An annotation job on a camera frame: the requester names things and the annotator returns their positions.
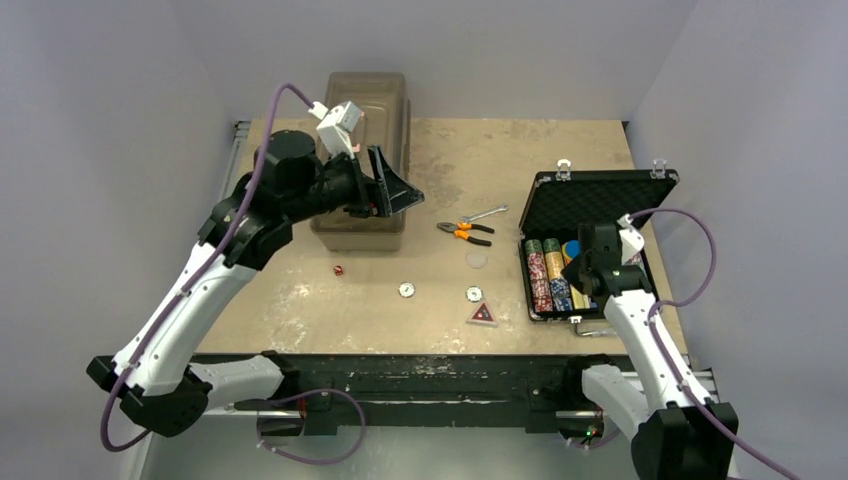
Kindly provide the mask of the black metal table frame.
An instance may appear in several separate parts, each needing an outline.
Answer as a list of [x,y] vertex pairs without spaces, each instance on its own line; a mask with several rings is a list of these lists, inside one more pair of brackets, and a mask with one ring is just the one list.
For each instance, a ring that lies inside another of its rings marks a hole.
[[599,408],[575,391],[578,367],[594,356],[284,354],[280,397],[308,399],[241,400],[212,411],[302,420],[308,435],[361,423],[577,435],[600,422]]

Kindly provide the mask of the white poker chip right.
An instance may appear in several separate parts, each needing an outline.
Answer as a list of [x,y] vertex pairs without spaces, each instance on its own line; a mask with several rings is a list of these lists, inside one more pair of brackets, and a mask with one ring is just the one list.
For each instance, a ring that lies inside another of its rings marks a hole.
[[484,294],[480,287],[470,286],[465,291],[465,297],[469,302],[477,303],[484,298]]

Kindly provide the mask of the clear round disc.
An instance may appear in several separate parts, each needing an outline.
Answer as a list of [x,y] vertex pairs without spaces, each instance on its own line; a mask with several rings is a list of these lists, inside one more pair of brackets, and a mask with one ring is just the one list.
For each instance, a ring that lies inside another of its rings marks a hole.
[[472,269],[482,269],[488,264],[488,255],[482,251],[468,251],[465,262]]

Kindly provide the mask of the silver wrench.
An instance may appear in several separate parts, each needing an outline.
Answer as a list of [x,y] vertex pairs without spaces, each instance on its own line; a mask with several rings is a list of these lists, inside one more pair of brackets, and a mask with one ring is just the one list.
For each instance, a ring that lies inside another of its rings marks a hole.
[[488,217],[488,216],[491,216],[491,215],[494,215],[494,214],[497,214],[497,213],[506,212],[508,210],[509,210],[509,206],[507,204],[501,204],[501,205],[497,205],[493,208],[484,210],[484,211],[476,213],[476,214],[461,216],[459,218],[459,222],[460,223],[474,223],[475,221],[480,220],[482,218],[485,218],[485,217]]

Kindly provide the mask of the yellow green chip row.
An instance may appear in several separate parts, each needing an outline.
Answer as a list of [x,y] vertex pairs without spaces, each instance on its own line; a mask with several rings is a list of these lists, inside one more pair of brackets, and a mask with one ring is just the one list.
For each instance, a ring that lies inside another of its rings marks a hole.
[[542,246],[554,310],[556,312],[572,311],[570,285],[563,275],[565,260],[561,252],[561,244],[556,238],[548,238],[542,242]]

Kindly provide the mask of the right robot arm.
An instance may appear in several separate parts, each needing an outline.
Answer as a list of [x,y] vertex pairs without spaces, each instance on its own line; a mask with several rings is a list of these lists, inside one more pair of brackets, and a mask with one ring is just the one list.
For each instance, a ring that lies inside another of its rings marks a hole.
[[579,253],[564,275],[602,309],[640,385],[634,387],[617,366],[594,356],[564,376],[564,399],[602,409],[606,425],[629,441],[641,479],[727,478],[738,416],[700,383],[675,347],[646,273],[630,264],[644,247],[643,236],[626,221],[584,224],[578,243]]

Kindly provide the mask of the red green chip row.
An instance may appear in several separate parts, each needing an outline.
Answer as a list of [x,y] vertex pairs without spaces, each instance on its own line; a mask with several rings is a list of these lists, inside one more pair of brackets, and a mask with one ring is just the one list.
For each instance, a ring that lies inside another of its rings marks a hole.
[[540,240],[524,241],[525,260],[528,267],[533,310],[537,313],[553,312],[554,302],[550,291],[543,247]]

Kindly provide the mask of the red triangle dealer marker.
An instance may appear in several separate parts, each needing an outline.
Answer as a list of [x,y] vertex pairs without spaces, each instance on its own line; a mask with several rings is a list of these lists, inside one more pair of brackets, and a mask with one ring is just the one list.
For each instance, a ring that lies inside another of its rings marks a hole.
[[498,326],[498,320],[496,316],[492,313],[492,310],[488,306],[486,301],[481,301],[475,305],[475,308],[467,318],[466,322],[469,324],[487,327]]

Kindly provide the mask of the white poker chip left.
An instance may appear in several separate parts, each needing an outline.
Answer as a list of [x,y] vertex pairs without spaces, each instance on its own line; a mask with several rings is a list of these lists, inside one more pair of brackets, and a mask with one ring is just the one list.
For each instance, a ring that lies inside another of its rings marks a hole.
[[398,293],[402,298],[411,298],[416,293],[416,287],[411,282],[403,282],[398,286]]

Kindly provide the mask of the white poker chip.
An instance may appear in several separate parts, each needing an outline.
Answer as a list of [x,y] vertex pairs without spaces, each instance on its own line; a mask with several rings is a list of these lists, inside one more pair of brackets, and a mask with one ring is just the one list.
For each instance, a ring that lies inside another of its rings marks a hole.
[[416,293],[416,287],[411,282],[403,282],[398,286],[398,293],[402,298],[411,298]]
[[480,287],[470,286],[465,291],[465,297],[469,302],[477,303],[484,298],[484,294]]

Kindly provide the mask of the yellow blue card deck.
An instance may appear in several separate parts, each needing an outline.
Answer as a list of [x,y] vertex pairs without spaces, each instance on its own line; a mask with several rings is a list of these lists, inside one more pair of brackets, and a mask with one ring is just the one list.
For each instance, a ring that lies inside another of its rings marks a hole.
[[573,285],[570,286],[570,290],[575,310],[584,310],[592,306],[591,299],[588,295],[581,293]]

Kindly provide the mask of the black poker case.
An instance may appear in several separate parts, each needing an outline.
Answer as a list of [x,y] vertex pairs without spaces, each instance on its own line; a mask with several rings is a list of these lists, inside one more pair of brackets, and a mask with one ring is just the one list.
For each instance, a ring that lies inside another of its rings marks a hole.
[[519,256],[528,315],[532,322],[600,321],[603,309],[591,296],[592,306],[569,312],[533,310],[524,241],[556,238],[562,245],[578,240],[584,224],[613,223],[627,213],[662,204],[680,182],[674,169],[661,165],[646,170],[596,170],[572,172],[569,166],[535,175],[519,227]]

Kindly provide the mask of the blue round button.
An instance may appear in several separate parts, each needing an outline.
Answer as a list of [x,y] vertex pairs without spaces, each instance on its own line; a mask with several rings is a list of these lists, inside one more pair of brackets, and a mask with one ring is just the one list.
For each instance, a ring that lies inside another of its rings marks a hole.
[[561,253],[567,263],[571,262],[581,252],[578,240],[570,240],[562,245]]

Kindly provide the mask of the orange black pliers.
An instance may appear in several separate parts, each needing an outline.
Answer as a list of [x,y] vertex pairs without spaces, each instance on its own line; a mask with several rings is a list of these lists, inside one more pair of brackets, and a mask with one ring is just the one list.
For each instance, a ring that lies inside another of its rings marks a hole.
[[492,246],[491,241],[479,239],[470,234],[470,231],[480,231],[488,234],[494,234],[495,230],[488,226],[464,222],[438,222],[436,226],[438,229],[452,234],[455,238],[463,239],[470,244],[482,247]]

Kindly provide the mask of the translucent brown storage box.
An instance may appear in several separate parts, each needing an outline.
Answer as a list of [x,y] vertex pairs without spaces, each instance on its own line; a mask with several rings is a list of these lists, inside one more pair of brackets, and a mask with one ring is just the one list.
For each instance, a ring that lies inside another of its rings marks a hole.
[[[411,104],[406,78],[399,72],[334,72],[329,76],[324,104],[352,102],[364,113],[351,140],[361,147],[360,165],[373,173],[366,147],[378,145],[402,178],[410,164]],[[354,218],[338,209],[311,219],[310,228],[329,251],[395,252],[405,229],[403,213],[390,218]]]

